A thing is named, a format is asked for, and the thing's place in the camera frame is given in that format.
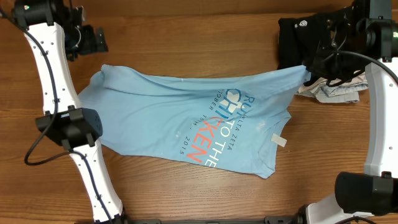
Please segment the light blue printed t-shirt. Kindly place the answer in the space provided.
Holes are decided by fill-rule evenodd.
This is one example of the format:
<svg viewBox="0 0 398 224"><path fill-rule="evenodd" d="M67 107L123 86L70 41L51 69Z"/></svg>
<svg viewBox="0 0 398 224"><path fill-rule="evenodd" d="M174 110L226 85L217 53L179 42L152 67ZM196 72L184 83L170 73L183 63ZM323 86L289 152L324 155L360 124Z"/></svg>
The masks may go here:
<svg viewBox="0 0 398 224"><path fill-rule="evenodd" d="M145 75L103 65L79 94L98 112L101 142L149 156L270 177L287 110L309 78L296 66L233 78Z"/></svg>

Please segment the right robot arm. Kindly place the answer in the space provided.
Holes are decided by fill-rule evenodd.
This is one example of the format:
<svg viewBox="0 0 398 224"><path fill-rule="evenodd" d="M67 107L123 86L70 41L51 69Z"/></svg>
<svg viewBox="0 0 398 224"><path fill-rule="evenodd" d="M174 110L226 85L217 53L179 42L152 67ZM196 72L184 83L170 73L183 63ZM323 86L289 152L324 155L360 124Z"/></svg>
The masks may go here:
<svg viewBox="0 0 398 224"><path fill-rule="evenodd" d="M351 14L331 21L330 45L319 45L307 70L342 84L368 81L370 139L363 173L340 172L335 191L304 206L297 223L351 223L397 213L397 23L391 1L354 1Z"/></svg>

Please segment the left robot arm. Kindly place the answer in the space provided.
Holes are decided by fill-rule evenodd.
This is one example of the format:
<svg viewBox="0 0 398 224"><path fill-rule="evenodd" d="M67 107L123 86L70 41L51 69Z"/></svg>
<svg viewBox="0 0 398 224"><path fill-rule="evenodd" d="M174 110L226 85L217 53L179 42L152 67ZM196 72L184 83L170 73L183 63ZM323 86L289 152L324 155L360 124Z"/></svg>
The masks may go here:
<svg viewBox="0 0 398 224"><path fill-rule="evenodd" d="M31 47L44 102L44 114L35 120L40 135L25 155L25 164L70 156L88 193L92 222L128 223L104 162L100 116L82 105L68 66L80 55L108 51L103 29L84 23L83 7L60 0L16 1L10 21Z"/></svg>

